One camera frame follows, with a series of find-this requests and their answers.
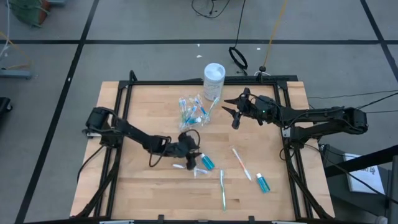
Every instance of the wooden table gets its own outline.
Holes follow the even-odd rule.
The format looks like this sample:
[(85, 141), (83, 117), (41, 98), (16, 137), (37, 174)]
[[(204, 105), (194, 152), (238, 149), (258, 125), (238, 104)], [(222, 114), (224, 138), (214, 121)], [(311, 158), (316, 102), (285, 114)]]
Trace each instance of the wooden table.
[[(97, 106), (113, 108), (117, 87), (118, 82), (104, 82)], [(288, 87), (292, 107), (308, 108), (303, 83), (288, 82)], [(238, 97), (243, 88), (224, 86), (222, 99)], [(271, 86), (249, 88), (255, 95), (274, 97)], [(178, 98), (201, 91), (202, 86), (133, 86), (127, 120), (148, 134), (171, 136), (176, 141), (179, 134)], [(242, 118), (239, 129), (235, 130), (231, 127), (232, 117), (220, 105), (234, 107), (220, 103), (211, 124), (198, 128), (201, 152), (209, 155), (216, 166), (208, 175), (199, 175), (194, 179), (192, 172), (172, 167), (172, 164), (184, 164), (185, 159), (165, 157), (157, 166), (150, 168), (148, 152), (140, 144), (124, 139), (112, 219), (155, 220), (159, 214), (165, 215), (166, 220), (248, 220), (250, 215), (254, 215), (256, 220), (295, 219), (286, 164), (279, 158), (282, 149), (280, 129), (274, 124), (259, 126), (256, 120)], [(205, 108), (209, 107), (210, 102), (205, 100)], [(99, 148), (98, 143), (99, 138), (88, 141), (85, 160)], [(308, 144), (317, 146), (314, 140)], [(254, 179), (252, 182), (248, 181), (231, 152), (232, 145), (250, 171)], [(98, 189), (104, 152), (83, 169), (71, 215), (80, 212)], [(308, 189), (319, 204), (334, 216), (319, 152), (306, 147), (302, 149), (302, 160)], [(223, 212), (221, 203), (220, 169), (225, 171), (226, 212)], [(256, 183), (255, 174), (259, 172), (270, 185), (271, 191), (267, 194), (263, 194)], [(301, 214), (305, 216), (302, 194), (297, 189)], [(104, 194), (104, 202), (107, 201), (108, 192)], [(105, 208), (106, 204), (102, 206), (101, 214), (105, 214)]]

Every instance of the gray floor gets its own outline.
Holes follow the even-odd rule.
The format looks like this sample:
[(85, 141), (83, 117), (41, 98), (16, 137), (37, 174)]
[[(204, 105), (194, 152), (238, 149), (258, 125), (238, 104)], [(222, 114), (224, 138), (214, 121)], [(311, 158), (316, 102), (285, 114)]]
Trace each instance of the gray floor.
[[(206, 7), (197, 0), (197, 7)], [(220, 9), (225, 0), (216, 1)], [(233, 39), (242, 1), (231, 0), (217, 19), (198, 17), (189, 0), (100, 0), (88, 39)], [(29, 27), (12, 16), (12, 39), (78, 40), (93, 0), (69, 0), (52, 10), (43, 28)], [(385, 39), (398, 39), (396, 1), (368, 1)], [(282, 1), (247, 1), (241, 39), (268, 39)], [(6, 8), (0, 2), (0, 31), (6, 31)], [(276, 39), (376, 40), (359, 1), (289, 1)], [(67, 218), (76, 188), (86, 139), (85, 120), (98, 99), (101, 82), (127, 79), (133, 69), (139, 80), (181, 80), (201, 77), (210, 62), (226, 67), (227, 75), (241, 75), (228, 54), (229, 44), (85, 45), (76, 68), (49, 154), (26, 221)], [(31, 80), (0, 79), (0, 96), (13, 100), (14, 110), (1, 125), (0, 222), (15, 221), (35, 163), (49, 128), (77, 45), (20, 45), (34, 60)], [(398, 45), (388, 46), (398, 57)], [(238, 49), (253, 74), (264, 60), (266, 44), (241, 44)], [(0, 67), (23, 62), (10, 50)], [(396, 90), (398, 82), (380, 45), (273, 45), (268, 61), (273, 75), (298, 75), (307, 96), (331, 96)], [(387, 94), (316, 100), (316, 108), (359, 106)], [(390, 98), (365, 111), (398, 110)], [(367, 154), (397, 144), (397, 113), (369, 114), (369, 131), (360, 136), (336, 134), (323, 142), (352, 153)], [(346, 205), (333, 202), (338, 217), (367, 220), (363, 213), (346, 214)]]

